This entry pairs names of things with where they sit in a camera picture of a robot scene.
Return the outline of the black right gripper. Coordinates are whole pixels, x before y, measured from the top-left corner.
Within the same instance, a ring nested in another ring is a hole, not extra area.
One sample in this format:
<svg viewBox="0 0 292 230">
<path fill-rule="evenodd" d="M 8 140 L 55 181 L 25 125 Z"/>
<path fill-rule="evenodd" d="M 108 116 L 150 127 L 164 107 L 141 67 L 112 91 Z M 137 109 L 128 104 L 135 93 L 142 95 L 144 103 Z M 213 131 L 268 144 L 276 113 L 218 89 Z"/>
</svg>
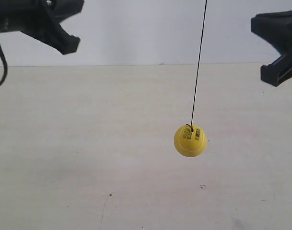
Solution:
<svg viewBox="0 0 292 230">
<path fill-rule="evenodd" d="M 274 61 L 261 65 L 261 81 L 278 87 L 292 78 L 292 10 L 258 13 L 250 19 L 250 30 L 279 53 Z"/>
</svg>

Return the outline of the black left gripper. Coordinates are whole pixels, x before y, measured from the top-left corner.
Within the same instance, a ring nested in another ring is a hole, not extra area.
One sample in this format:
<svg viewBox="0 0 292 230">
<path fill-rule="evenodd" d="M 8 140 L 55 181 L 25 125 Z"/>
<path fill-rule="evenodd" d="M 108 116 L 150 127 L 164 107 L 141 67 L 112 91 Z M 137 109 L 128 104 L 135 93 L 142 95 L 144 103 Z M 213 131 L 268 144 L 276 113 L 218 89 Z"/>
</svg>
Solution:
<svg viewBox="0 0 292 230">
<path fill-rule="evenodd" d="M 82 12 L 83 0 L 0 0 L 0 33 L 21 32 L 63 55 L 75 53 L 80 38 L 61 23 Z"/>
</svg>

